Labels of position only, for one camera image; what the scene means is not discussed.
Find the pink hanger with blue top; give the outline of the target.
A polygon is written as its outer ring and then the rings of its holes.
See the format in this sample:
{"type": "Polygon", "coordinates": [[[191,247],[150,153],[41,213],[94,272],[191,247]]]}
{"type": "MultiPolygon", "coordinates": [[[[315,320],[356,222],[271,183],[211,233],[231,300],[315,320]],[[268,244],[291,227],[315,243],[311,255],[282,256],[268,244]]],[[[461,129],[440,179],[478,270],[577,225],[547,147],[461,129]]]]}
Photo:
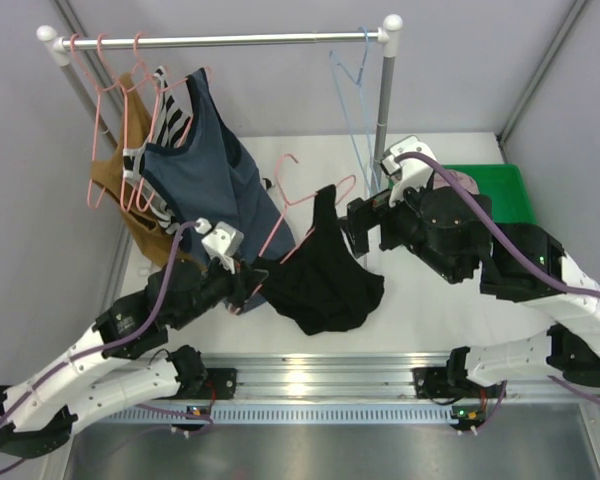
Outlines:
{"type": "Polygon", "coordinates": [[[135,156],[131,178],[137,182],[133,187],[141,189],[139,195],[135,197],[136,208],[140,212],[151,209],[156,216],[165,218],[167,214],[171,214],[166,201],[144,176],[148,162],[147,151],[153,153],[156,149],[182,146],[192,128],[194,114],[187,114],[176,103],[170,103],[174,99],[172,90],[181,84],[187,86],[186,79],[170,84],[167,68],[159,67],[153,73],[151,84],[154,88],[155,101],[150,130],[139,153],[135,156]]]}

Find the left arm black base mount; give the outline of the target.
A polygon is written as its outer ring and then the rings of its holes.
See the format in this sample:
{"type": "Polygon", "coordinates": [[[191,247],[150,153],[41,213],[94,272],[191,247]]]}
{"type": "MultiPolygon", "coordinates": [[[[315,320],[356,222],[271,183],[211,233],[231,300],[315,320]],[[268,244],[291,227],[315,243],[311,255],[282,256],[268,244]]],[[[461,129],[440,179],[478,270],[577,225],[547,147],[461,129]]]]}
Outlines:
{"type": "Polygon", "coordinates": [[[179,388],[174,399],[231,400],[237,385],[237,370],[225,367],[206,367],[202,354],[190,346],[182,346],[170,354],[179,388]]]}

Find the brown tank top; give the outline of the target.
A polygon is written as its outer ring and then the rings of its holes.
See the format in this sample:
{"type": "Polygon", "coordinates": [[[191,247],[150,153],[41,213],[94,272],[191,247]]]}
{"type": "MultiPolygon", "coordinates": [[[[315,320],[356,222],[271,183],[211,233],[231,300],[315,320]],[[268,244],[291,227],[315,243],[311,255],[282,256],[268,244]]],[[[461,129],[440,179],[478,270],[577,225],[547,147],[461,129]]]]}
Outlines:
{"type": "Polygon", "coordinates": [[[155,115],[145,107],[131,75],[125,73],[120,77],[128,100],[120,139],[110,159],[92,162],[91,181],[116,203],[140,252],[161,268],[168,261],[179,223],[164,196],[142,178],[144,153],[148,145],[168,148],[183,145],[193,118],[178,106],[165,68],[157,68],[153,77],[161,90],[155,115]]]}

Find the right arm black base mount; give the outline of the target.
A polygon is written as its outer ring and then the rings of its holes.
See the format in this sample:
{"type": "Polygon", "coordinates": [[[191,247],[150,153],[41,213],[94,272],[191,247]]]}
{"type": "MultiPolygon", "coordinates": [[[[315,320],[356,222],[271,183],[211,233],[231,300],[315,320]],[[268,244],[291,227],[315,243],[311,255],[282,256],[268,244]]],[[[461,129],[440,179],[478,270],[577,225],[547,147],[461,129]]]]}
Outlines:
{"type": "Polygon", "coordinates": [[[455,348],[443,367],[429,366],[413,369],[416,397],[428,400],[479,398],[482,387],[468,379],[465,367],[469,352],[469,347],[455,348]]]}

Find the green plastic tray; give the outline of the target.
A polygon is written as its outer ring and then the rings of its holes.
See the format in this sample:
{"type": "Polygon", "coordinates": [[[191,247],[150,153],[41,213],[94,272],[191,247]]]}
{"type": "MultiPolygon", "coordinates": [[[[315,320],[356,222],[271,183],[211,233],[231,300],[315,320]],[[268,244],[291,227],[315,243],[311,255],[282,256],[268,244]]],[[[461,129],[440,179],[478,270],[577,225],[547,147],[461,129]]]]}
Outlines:
{"type": "Polygon", "coordinates": [[[446,164],[444,168],[470,175],[478,184],[477,202],[488,198],[491,218],[495,223],[536,223],[525,183],[517,167],[512,165],[446,164]]]}

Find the black tank top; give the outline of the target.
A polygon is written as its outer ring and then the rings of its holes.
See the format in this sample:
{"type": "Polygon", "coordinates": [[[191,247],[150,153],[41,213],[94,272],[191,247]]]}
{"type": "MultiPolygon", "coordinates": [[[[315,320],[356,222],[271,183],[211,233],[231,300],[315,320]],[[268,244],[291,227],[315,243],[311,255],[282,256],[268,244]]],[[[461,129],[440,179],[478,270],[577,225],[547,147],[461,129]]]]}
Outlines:
{"type": "Polygon", "coordinates": [[[307,336],[361,327],[385,292],[384,277],[350,254],[335,202],[335,185],[320,189],[313,205],[313,233],[290,257],[258,257],[252,263],[268,272],[259,294],[307,336]]]}

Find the pink hanger with striped top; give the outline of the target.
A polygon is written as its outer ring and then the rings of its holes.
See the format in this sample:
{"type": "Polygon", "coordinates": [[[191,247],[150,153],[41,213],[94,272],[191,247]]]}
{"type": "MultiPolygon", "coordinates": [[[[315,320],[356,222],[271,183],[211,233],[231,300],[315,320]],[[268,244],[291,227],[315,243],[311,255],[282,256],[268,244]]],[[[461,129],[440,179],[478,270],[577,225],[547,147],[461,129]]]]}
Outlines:
{"type": "MultiPolygon", "coordinates": [[[[134,74],[138,69],[143,72],[143,78],[135,83],[132,88],[127,88],[123,85],[120,77],[116,75],[114,70],[109,69],[109,63],[104,58],[102,54],[102,42],[106,37],[105,34],[100,34],[97,37],[97,55],[98,58],[103,62],[105,70],[111,74],[112,79],[115,81],[115,85],[120,89],[123,97],[123,116],[122,116],[122,128],[123,128],[123,149],[128,147],[128,124],[129,124],[129,93],[136,91],[138,88],[142,89],[146,84],[153,82],[153,74],[150,72],[147,64],[144,60],[144,57],[138,53],[139,51],[139,40],[145,36],[145,33],[140,31],[138,32],[133,39],[132,50],[136,60],[133,68],[131,69],[131,74],[134,74]]],[[[140,187],[133,187],[128,201],[125,201],[125,189],[126,189],[126,180],[122,178],[121,187],[120,187],[120,207],[124,212],[128,212],[131,210],[134,198],[139,195],[141,192],[140,187]]]]}

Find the aluminium mounting rail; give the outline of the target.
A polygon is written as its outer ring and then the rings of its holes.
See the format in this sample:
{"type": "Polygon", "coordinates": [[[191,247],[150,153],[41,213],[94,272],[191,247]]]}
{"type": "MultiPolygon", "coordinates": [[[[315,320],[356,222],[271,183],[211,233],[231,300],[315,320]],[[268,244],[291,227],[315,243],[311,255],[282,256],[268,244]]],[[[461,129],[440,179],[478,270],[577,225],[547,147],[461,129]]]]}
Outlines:
{"type": "Polygon", "coordinates": [[[413,370],[442,367],[447,355],[204,353],[208,368],[237,371],[236,402],[395,403],[416,400],[413,370]]]}

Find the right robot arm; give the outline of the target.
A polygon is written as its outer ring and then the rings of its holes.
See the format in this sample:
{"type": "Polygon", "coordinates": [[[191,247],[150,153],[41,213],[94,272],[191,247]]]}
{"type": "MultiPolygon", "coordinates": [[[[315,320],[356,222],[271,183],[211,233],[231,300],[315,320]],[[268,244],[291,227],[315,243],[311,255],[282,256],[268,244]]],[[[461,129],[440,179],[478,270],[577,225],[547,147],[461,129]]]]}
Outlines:
{"type": "Polygon", "coordinates": [[[600,388],[600,287],[560,242],[530,223],[501,224],[493,234],[484,224],[492,206],[486,195],[409,187],[395,205],[389,196],[355,199],[339,218],[355,256],[368,253],[368,232],[378,227],[380,250],[404,247],[450,284],[478,275],[481,294],[554,321],[523,340],[453,349],[445,368],[418,375],[420,396],[467,397],[502,381],[542,377],[600,388]]]}

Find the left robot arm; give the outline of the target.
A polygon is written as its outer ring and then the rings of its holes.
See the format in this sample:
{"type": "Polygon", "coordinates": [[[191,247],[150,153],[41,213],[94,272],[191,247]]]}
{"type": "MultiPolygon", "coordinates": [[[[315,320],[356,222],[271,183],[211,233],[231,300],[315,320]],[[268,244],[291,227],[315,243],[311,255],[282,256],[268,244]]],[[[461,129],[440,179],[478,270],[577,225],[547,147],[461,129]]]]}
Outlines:
{"type": "Polygon", "coordinates": [[[178,260],[152,274],[144,289],[116,300],[64,355],[19,385],[0,386],[0,452],[38,458],[129,407],[197,396],[208,373],[191,346],[134,371],[122,369],[218,304],[243,304],[267,276],[244,261],[232,270],[213,261],[201,272],[178,260]]]}

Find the pink crumpled garment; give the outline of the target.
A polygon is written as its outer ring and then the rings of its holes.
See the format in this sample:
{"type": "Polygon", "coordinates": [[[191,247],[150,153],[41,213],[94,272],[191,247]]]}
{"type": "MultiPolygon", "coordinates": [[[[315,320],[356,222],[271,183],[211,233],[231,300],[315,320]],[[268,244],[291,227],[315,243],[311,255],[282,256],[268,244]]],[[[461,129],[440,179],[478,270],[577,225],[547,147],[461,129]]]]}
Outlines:
{"type": "MultiPolygon", "coordinates": [[[[447,173],[454,178],[454,180],[467,192],[472,195],[479,195],[480,190],[477,182],[468,174],[456,171],[448,170],[447,173]]],[[[450,187],[450,183],[441,176],[438,172],[433,174],[431,179],[431,188],[437,190],[444,187],[450,187]]]]}

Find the pink wire hanger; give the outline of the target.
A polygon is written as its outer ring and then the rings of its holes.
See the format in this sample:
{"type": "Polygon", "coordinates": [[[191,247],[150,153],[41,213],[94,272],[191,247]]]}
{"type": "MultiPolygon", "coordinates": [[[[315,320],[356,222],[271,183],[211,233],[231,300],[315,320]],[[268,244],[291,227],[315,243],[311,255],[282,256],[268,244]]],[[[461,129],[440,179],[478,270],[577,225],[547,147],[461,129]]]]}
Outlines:
{"type": "MultiPolygon", "coordinates": [[[[259,257],[264,257],[264,253],[266,252],[269,244],[271,243],[271,241],[273,240],[273,238],[275,237],[277,231],[279,230],[279,227],[282,223],[283,220],[285,220],[285,215],[288,213],[288,211],[297,206],[302,204],[303,202],[306,202],[308,200],[313,199],[316,196],[316,193],[312,193],[310,195],[304,196],[302,198],[296,199],[296,200],[290,200],[289,197],[287,196],[285,190],[284,190],[284,186],[283,186],[283,180],[282,180],[282,167],[285,163],[286,160],[292,160],[296,165],[298,165],[300,163],[300,161],[298,160],[298,158],[291,154],[291,153],[285,153],[283,154],[276,162],[275,168],[274,168],[274,178],[275,178],[275,184],[276,187],[282,197],[283,200],[283,210],[280,213],[280,216],[278,218],[278,220],[276,221],[274,227],[272,228],[269,236],[267,237],[265,243],[263,244],[263,246],[261,247],[261,250],[258,254],[259,257]]],[[[351,174],[351,175],[347,175],[345,177],[343,177],[339,182],[337,182],[335,184],[336,188],[339,188],[345,184],[348,184],[348,187],[346,188],[346,190],[340,195],[340,197],[335,201],[335,205],[338,206],[349,194],[350,192],[354,189],[354,187],[356,186],[357,183],[357,177],[355,174],[351,174]]],[[[302,246],[302,244],[314,233],[315,228],[311,227],[305,234],[305,236],[294,246],[293,249],[291,249],[280,261],[279,264],[283,265],[285,264],[294,254],[295,252],[302,246]]]]}

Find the pink hanger with brown top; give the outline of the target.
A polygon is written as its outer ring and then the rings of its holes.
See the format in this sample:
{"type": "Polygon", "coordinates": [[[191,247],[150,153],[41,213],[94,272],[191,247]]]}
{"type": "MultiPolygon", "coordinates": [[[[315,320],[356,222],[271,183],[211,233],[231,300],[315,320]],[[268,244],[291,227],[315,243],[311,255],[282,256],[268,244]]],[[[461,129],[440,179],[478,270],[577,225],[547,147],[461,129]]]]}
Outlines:
{"type": "Polygon", "coordinates": [[[94,92],[96,94],[96,102],[93,111],[94,127],[91,150],[90,178],[87,187],[86,203],[90,209],[96,210],[100,207],[105,195],[108,194],[119,203],[120,207],[123,207],[125,200],[125,181],[122,169],[122,155],[121,151],[118,149],[117,141],[113,140],[114,155],[108,161],[101,161],[98,159],[99,140],[111,133],[109,127],[106,125],[106,122],[102,117],[102,97],[105,93],[115,91],[118,85],[116,82],[114,82],[113,84],[104,87],[90,72],[89,68],[82,60],[82,55],[78,52],[76,47],[76,42],[79,38],[80,35],[78,33],[71,35],[69,39],[70,53],[73,57],[73,60],[83,71],[85,77],[94,87],[94,92]]]}

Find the striped tank top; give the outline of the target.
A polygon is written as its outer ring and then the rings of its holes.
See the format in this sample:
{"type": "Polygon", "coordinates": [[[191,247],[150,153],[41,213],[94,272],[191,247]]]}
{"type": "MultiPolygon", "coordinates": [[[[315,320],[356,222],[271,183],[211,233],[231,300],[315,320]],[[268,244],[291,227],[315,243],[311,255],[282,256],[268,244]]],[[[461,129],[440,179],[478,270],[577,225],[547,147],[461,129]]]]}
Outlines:
{"type": "Polygon", "coordinates": [[[153,78],[160,91],[157,102],[157,118],[152,123],[150,133],[140,147],[123,149],[122,173],[125,186],[140,188],[133,197],[136,208],[143,213],[148,211],[153,213],[157,218],[158,225],[167,234],[174,234],[179,228],[179,223],[173,210],[149,181],[142,177],[145,150],[149,143],[169,148],[180,146],[188,133],[192,116],[178,105],[169,88],[167,69],[164,66],[155,70],[153,78]]]}

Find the silver clothes rack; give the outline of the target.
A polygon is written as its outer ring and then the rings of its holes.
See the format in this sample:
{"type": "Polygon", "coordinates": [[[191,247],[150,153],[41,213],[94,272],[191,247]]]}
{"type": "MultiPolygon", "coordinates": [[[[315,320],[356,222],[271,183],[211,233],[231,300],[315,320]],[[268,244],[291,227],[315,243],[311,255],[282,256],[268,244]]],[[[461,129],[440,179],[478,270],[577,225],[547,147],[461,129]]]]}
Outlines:
{"type": "MultiPolygon", "coordinates": [[[[403,25],[403,19],[399,15],[390,14],[385,17],[383,24],[380,27],[369,31],[371,40],[374,40],[383,46],[379,106],[376,121],[375,146],[373,150],[374,159],[379,159],[381,153],[385,150],[395,61],[398,55],[403,25]]],[[[69,40],[60,36],[53,27],[48,25],[40,26],[36,31],[36,37],[45,46],[47,52],[55,64],[60,68],[84,109],[93,120],[95,102],[92,100],[72,66],[69,40]]],[[[352,31],[149,37],[144,40],[139,40],[139,47],[143,49],[171,49],[353,42],[364,42],[363,35],[358,31],[352,31]]],[[[133,39],[131,38],[103,40],[102,49],[128,50],[132,48],[132,44],[133,39]]],[[[78,51],[97,50],[97,40],[77,40],[76,47],[78,51]]],[[[107,141],[111,146],[113,146],[113,140],[115,140],[113,135],[107,134],[107,141]]]]}

